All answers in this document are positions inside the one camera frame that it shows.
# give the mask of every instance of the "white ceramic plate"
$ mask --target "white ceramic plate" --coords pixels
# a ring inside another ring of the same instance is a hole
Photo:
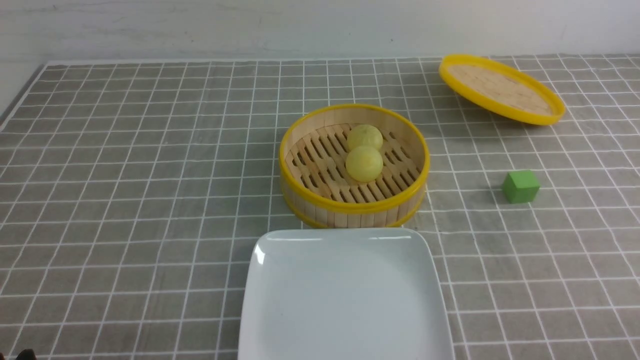
[[[287,230],[258,240],[239,360],[452,360],[433,259],[408,229]]]

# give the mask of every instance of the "wooden slat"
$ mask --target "wooden slat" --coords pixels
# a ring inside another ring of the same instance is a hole
[[[419,167],[410,155],[415,152],[413,147],[408,143],[403,145],[402,137],[386,127],[381,129],[385,139],[381,149],[384,164],[381,175],[370,183],[353,180],[345,167],[348,155],[345,149],[347,136],[358,123],[345,122],[348,117],[344,114],[328,113],[321,120],[326,125],[315,131],[305,128],[310,132],[292,144],[285,159],[294,178],[303,178],[312,192],[336,201],[369,203],[401,193],[413,183],[413,179],[419,177]],[[393,131],[406,136],[401,129]]]

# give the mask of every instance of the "green block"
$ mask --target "green block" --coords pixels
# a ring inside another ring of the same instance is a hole
[[[511,171],[502,184],[502,191],[512,204],[533,201],[538,189],[540,183],[531,170]]]

